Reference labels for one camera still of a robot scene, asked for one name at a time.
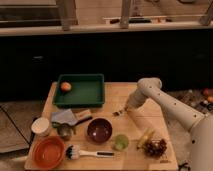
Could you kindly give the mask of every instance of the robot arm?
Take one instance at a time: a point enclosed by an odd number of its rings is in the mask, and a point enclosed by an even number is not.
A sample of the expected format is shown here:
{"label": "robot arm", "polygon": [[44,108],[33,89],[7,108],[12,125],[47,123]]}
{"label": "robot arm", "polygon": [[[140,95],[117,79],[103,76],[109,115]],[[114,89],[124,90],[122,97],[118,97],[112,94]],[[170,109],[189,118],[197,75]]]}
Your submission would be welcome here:
{"label": "robot arm", "polygon": [[162,83],[158,78],[144,78],[138,81],[137,89],[130,94],[126,110],[138,108],[152,98],[168,114],[173,115],[191,134],[192,148],[189,164],[192,171],[213,170],[213,116],[202,113],[161,91]]}
{"label": "robot arm", "polygon": [[155,100],[169,114],[173,115],[187,130],[191,129],[204,117],[202,113],[169,96],[160,90],[161,80],[158,78],[144,78],[138,81],[138,88],[133,92],[126,108],[138,108],[143,105],[147,97]]}

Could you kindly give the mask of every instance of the white cup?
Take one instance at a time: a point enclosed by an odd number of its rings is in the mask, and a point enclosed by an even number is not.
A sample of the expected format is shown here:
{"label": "white cup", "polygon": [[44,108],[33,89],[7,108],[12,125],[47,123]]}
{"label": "white cup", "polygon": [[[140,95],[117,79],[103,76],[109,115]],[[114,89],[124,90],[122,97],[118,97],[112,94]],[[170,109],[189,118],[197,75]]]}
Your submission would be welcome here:
{"label": "white cup", "polygon": [[47,118],[40,117],[31,125],[31,130],[38,136],[47,136],[51,131],[51,124]]}

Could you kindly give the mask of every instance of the brush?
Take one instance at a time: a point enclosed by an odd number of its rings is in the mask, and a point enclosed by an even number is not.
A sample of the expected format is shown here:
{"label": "brush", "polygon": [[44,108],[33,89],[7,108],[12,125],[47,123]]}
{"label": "brush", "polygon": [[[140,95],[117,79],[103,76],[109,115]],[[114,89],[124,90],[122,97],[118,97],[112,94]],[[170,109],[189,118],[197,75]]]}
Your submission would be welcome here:
{"label": "brush", "polygon": [[66,156],[69,159],[78,159],[80,156],[113,157],[114,153],[110,151],[85,151],[81,150],[79,145],[71,145],[66,150]]}

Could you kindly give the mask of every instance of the green plastic tray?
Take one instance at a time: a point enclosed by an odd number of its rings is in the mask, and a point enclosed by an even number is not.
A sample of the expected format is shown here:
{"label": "green plastic tray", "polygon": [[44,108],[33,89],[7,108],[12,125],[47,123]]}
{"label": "green plastic tray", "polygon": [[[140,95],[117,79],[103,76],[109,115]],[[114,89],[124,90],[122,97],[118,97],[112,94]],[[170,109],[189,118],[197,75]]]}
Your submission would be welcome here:
{"label": "green plastic tray", "polygon": [[[72,89],[64,93],[62,82],[69,82]],[[60,75],[53,104],[58,107],[101,107],[105,102],[104,76],[102,74],[63,74]]]}

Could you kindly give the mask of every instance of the orange bowl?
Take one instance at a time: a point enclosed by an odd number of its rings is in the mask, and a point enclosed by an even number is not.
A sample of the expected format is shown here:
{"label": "orange bowl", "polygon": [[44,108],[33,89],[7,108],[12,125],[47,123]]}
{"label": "orange bowl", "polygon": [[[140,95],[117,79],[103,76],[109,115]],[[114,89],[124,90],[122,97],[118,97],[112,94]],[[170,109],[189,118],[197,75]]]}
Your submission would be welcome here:
{"label": "orange bowl", "polygon": [[65,153],[65,144],[60,137],[50,136],[39,141],[33,149],[33,160],[40,169],[57,167]]}

